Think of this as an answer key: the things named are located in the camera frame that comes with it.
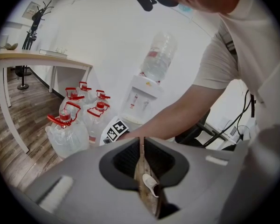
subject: black coat rack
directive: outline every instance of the black coat rack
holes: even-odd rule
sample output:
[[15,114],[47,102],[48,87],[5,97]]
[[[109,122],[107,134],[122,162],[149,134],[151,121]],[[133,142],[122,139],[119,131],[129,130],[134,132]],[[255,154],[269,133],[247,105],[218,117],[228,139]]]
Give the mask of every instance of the black coat rack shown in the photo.
[[[36,14],[33,15],[32,20],[33,20],[33,24],[30,28],[30,30],[27,32],[27,36],[26,39],[24,41],[22,50],[30,50],[32,43],[36,41],[36,31],[38,29],[39,23],[41,22],[41,20],[44,21],[44,19],[42,19],[42,17],[50,12],[46,13],[46,10],[48,8],[53,8],[53,7],[49,7],[51,1],[48,3],[48,5],[44,3],[44,8],[42,8],[41,10],[39,9],[39,7],[37,7],[38,12]],[[22,77],[22,84],[18,85],[18,90],[25,90],[29,87],[28,84],[24,83],[24,77],[31,75],[31,72],[27,72],[27,66],[26,66],[26,71],[25,71],[25,66],[16,66],[15,67],[15,73],[16,75],[19,77]]]

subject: white t-shirt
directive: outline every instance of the white t-shirt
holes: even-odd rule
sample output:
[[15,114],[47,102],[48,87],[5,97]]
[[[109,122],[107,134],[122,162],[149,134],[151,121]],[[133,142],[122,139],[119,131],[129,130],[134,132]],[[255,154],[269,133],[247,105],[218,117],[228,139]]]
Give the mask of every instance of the white t-shirt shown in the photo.
[[[257,99],[259,128],[280,124],[280,33],[277,24],[259,0],[240,0],[233,12],[220,14],[220,17],[219,32],[204,52],[194,84],[225,89],[233,79],[242,79]],[[228,36],[233,42],[226,45]],[[230,52],[233,46],[237,55]]]

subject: book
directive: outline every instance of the book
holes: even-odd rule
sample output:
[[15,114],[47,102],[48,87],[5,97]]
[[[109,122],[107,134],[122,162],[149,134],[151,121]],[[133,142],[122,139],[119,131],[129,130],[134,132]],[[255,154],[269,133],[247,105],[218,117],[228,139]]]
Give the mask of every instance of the book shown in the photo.
[[67,55],[66,54],[61,54],[61,53],[54,52],[54,51],[40,49],[39,53],[43,54],[43,55],[46,55],[46,56],[55,56],[55,57],[60,57],[60,58],[67,59]]

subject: man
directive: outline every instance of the man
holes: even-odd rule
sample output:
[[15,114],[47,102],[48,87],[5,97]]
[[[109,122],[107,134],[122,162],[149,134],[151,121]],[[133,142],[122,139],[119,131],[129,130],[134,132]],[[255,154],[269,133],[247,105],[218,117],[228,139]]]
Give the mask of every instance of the man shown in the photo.
[[[257,99],[258,130],[280,123],[280,109],[270,94],[265,93],[280,76],[280,37],[272,16],[261,2],[176,1],[199,11],[218,13],[222,20],[219,32],[205,50],[197,77],[186,93],[123,138],[166,140],[181,134],[201,119],[233,79],[242,79]],[[275,102],[280,99],[275,93],[272,95],[276,96]]]

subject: wooden table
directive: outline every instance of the wooden table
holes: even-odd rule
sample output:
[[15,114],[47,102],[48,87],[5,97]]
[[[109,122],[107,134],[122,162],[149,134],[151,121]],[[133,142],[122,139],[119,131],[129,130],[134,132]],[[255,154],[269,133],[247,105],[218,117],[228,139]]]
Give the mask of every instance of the wooden table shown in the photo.
[[85,70],[85,74],[83,76],[82,81],[87,80],[87,77],[92,69],[92,65],[86,63],[54,56],[46,56],[39,54],[38,52],[33,52],[29,50],[0,51],[0,106],[10,132],[12,133],[15,140],[25,153],[27,153],[29,149],[27,148],[22,138],[20,137],[18,131],[16,130],[8,110],[8,108],[11,106],[11,103],[7,86],[7,68],[13,66],[26,65],[53,66],[53,69],[50,74],[49,92],[52,92],[53,90],[56,67],[60,66]]

